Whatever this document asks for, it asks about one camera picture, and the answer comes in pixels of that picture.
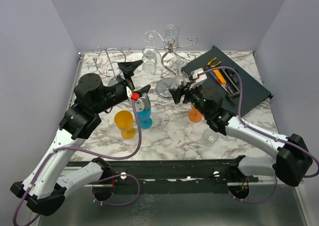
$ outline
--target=wall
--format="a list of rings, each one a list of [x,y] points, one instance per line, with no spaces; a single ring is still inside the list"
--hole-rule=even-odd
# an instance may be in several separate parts
[[[0,18],[0,225],[9,226],[18,204],[10,186],[51,144],[78,54],[50,0],[0,0]]]
[[[256,53],[279,131],[296,132],[319,157],[319,0],[286,0]],[[319,177],[306,179],[310,207],[319,208]]]
[[[180,27],[189,50],[256,50],[284,0],[52,0],[79,51],[129,45],[141,50],[147,30]]]

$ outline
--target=white marble surface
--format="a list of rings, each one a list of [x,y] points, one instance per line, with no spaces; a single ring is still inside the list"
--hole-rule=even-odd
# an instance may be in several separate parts
[[[197,56],[202,53],[204,52],[194,52]],[[252,52],[228,51],[225,53],[261,82]],[[180,55],[187,57],[186,52],[182,52]],[[88,66],[93,63],[93,57],[96,57],[96,54],[85,55],[80,76],[95,71],[94,67],[88,69]],[[115,57],[116,61],[123,61],[123,56],[120,56],[120,54],[111,54],[111,57]],[[139,60],[141,57],[142,53],[140,52],[129,52],[127,54],[127,61]],[[155,75],[146,74],[142,71],[142,67],[139,67],[135,71],[135,76],[132,77],[137,89],[146,84],[152,86],[149,98],[152,106],[151,118],[153,125],[149,129],[142,130],[141,149],[130,160],[225,159],[236,158],[238,155],[252,157],[266,155],[261,150],[241,140],[221,134],[219,134],[218,141],[210,149],[201,148],[201,135],[205,129],[208,129],[205,121],[202,120],[198,123],[191,122],[187,116],[191,109],[190,104],[183,105],[180,103],[179,105],[175,105],[173,101],[159,98],[155,92],[156,82],[159,80],[161,72],[164,71],[165,69],[158,62]],[[101,76],[101,78],[103,83],[107,85],[109,79],[105,76]],[[132,112],[130,103],[124,102],[114,107],[110,114],[100,114],[102,123],[95,129],[82,147],[90,151],[112,156],[125,156],[134,151],[138,142],[138,134],[133,139],[124,140],[121,137],[120,130],[114,123],[115,114],[121,110]],[[268,100],[255,107],[244,119],[267,130],[277,132]],[[76,152],[72,160],[89,161],[92,158],[94,156]]]

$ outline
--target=yellow goblet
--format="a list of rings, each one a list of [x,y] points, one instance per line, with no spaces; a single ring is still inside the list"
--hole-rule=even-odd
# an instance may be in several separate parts
[[[133,115],[130,111],[122,110],[114,117],[116,126],[121,130],[124,139],[131,139],[135,136],[135,128],[133,127]]]

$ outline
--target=yellow pliers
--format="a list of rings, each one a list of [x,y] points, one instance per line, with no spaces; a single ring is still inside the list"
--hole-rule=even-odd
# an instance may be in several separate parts
[[[217,59],[217,57],[211,59],[207,65],[209,66],[210,69],[214,68],[214,67],[217,67],[221,64],[221,61],[218,62],[217,64],[215,65],[211,65],[213,61],[215,61]],[[214,74],[216,75],[216,77],[220,80],[220,82],[224,85],[226,84],[226,80],[224,79],[223,75],[219,72],[219,70],[213,70]]]

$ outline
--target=purple cable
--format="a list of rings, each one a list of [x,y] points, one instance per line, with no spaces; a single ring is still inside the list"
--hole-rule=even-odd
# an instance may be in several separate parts
[[[136,124],[138,126],[138,132],[139,132],[139,141],[138,141],[138,146],[136,147],[136,149],[134,150],[133,153],[131,153],[130,155],[127,155],[127,156],[123,156],[123,157],[113,157],[113,156],[107,156],[107,155],[102,155],[102,154],[98,154],[98,153],[95,153],[95,152],[91,152],[91,151],[88,151],[88,150],[84,150],[84,149],[81,149],[81,148],[76,148],[76,147],[72,147],[72,146],[63,146],[63,147],[59,147],[59,148],[56,148],[53,150],[53,152],[57,152],[57,151],[60,151],[60,150],[74,150],[74,151],[81,151],[81,152],[84,152],[84,153],[88,153],[88,154],[91,154],[91,155],[94,155],[94,156],[98,156],[98,157],[101,157],[101,158],[106,158],[106,159],[110,159],[110,160],[125,160],[125,159],[128,159],[132,156],[134,156],[140,149],[141,147],[141,144],[142,144],[142,130],[141,130],[141,125],[140,125],[140,121],[139,121],[139,118],[138,118],[138,114],[137,114],[137,111],[136,111],[136,108],[135,108],[135,101],[132,101],[132,108],[133,108],[133,113],[134,113],[134,116],[135,116],[135,120],[136,120]],[[42,164],[40,165],[40,167],[38,168],[38,170],[36,171],[36,173],[34,174],[34,177],[33,179],[31,180],[30,182],[30,185],[34,185],[37,177],[39,176],[39,174],[41,173],[41,171],[43,170],[45,164],[48,162],[48,160],[51,158],[53,154],[50,153],[48,154],[45,159],[43,160]],[[140,184],[139,184],[139,181],[132,175],[127,175],[129,177],[133,177],[136,182],[138,183],[138,193],[137,195],[135,196],[135,198],[130,201],[129,203],[126,203],[124,205],[127,205],[127,204],[130,204],[132,203],[133,201],[135,201],[137,199],[137,197],[139,196],[139,193],[140,193]],[[14,226],[20,226],[16,219],[17,219],[17,215],[19,213],[19,210],[23,204],[23,201],[25,200],[26,196],[29,194],[31,190],[31,187],[28,187],[26,189],[26,191],[24,192],[18,206],[16,207],[15,211],[14,211],[14,214],[13,214],[13,225]],[[27,224],[23,225],[23,226],[30,226],[34,221],[36,221],[38,219],[38,217],[40,217],[40,215],[37,215],[34,219],[32,219],[30,222],[28,222]]]
[[[140,187],[139,180],[136,177],[134,177],[133,175],[113,175],[113,176],[107,177],[105,179],[101,179],[101,180],[95,181],[94,183],[103,182],[103,181],[110,180],[110,179],[113,179],[113,178],[116,178],[116,177],[120,177],[120,176],[129,176],[129,177],[131,177],[131,178],[133,178],[136,181],[136,183],[138,185],[138,191],[137,191],[135,197],[131,201],[129,201],[127,203],[123,203],[123,204],[113,204],[113,203],[107,203],[107,202],[103,202],[103,201],[98,201],[96,199],[96,197],[94,195],[94,191],[93,191],[92,196],[93,196],[94,200],[96,202],[100,203],[100,204],[111,205],[111,206],[126,206],[126,205],[129,205],[129,204],[133,203],[135,200],[137,200],[137,198],[139,197],[139,194],[140,194],[141,187]]]
[[[268,198],[266,198],[265,200],[260,200],[260,201],[241,200],[241,199],[235,197],[230,191],[228,191],[228,192],[233,197],[233,199],[235,199],[235,200],[237,200],[237,201],[239,201],[241,203],[256,205],[256,204],[262,204],[262,203],[265,203],[265,202],[271,200],[275,196],[275,194],[277,192],[277,189],[278,189],[278,180],[275,177],[275,189],[274,189],[273,193]]]
[[[236,70],[234,70],[233,68],[228,67],[228,66],[219,66],[219,67],[215,67],[215,68],[210,69],[210,70],[206,70],[206,71],[204,71],[204,72],[198,74],[197,76],[201,76],[201,75],[203,75],[203,74],[207,74],[207,73],[209,73],[209,72],[212,72],[212,71],[214,71],[214,70],[219,70],[219,69],[227,69],[227,70],[230,70],[230,71],[232,71],[233,73],[235,73],[236,76],[238,77],[238,80],[239,80],[239,91],[240,91],[240,95],[239,95],[239,106],[238,106],[238,119],[239,119],[239,121],[240,121],[243,125],[245,125],[247,128],[249,128],[249,129],[251,129],[251,130],[253,130],[253,131],[255,131],[255,132],[257,132],[257,133],[259,133],[259,134],[261,134],[261,135],[263,135],[263,136],[266,136],[266,137],[268,137],[268,138],[270,138],[270,139],[277,140],[275,136],[272,136],[272,135],[270,135],[270,134],[267,134],[267,133],[265,133],[265,132],[263,132],[263,131],[261,131],[261,130],[258,130],[258,129],[256,129],[256,128],[250,126],[249,124],[245,123],[244,120],[242,119],[242,117],[241,117],[241,106],[242,106],[242,101],[243,101],[243,82],[242,82],[242,80],[241,80],[241,78],[240,78],[240,75],[238,74],[238,72],[237,72]],[[316,162],[316,164],[317,164],[317,166],[318,166],[317,172],[314,173],[314,174],[312,174],[312,175],[306,175],[306,176],[304,176],[304,178],[313,178],[313,177],[319,175],[319,160],[318,160],[313,154],[311,154],[311,153],[308,152],[307,150],[304,150],[304,149],[301,148],[300,146],[298,146],[298,145],[296,145],[296,144],[294,144],[294,143],[292,143],[292,142],[289,142],[289,141],[287,141],[287,140],[278,139],[278,141],[281,142],[281,143],[284,143],[284,144],[289,144],[289,145],[291,145],[291,146],[297,148],[298,150],[302,151],[304,154],[310,156],[310,157]],[[260,201],[260,202],[251,202],[251,201],[242,201],[242,202],[244,202],[244,203],[249,203],[249,204],[260,204],[260,203],[265,203],[265,202],[269,201],[270,199],[272,199],[272,198],[274,197],[274,195],[275,195],[276,192],[277,192],[278,182],[277,182],[277,178],[276,178],[276,177],[275,177],[275,183],[276,183],[275,190],[274,190],[274,192],[269,196],[269,198],[267,198],[267,199],[265,199],[265,200],[262,200],[262,201]]]
[[[66,146],[56,148],[53,151],[56,152],[56,151],[59,151],[59,150],[76,150],[76,151],[81,151],[81,152],[88,153],[88,154],[91,154],[91,155],[94,155],[94,156],[97,156],[97,157],[106,158],[106,159],[109,159],[109,160],[126,160],[126,159],[129,159],[129,158],[133,157],[140,150],[141,143],[142,143],[142,130],[141,130],[141,124],[140,124],[140,121],[139,121],[139,118],[138,118],[138,114],[137,114],[136,108],[135,108],[135,101],[132,101],[132,108],[133,108],[133,113],[134,113],[134,116],[135,116],[135,119],[136,119],[136,124],[138,126],[139,142],[138,142],[138,146],[136,147],[134,152],[131,153],[130,155],[122,156],[122,157],[114,157],[114,156],[102,155],[102,154],[91,152],[91,151],[88,151],[88,150],[85,150],[85,149],[81,149],[81,148],[66,147]]]

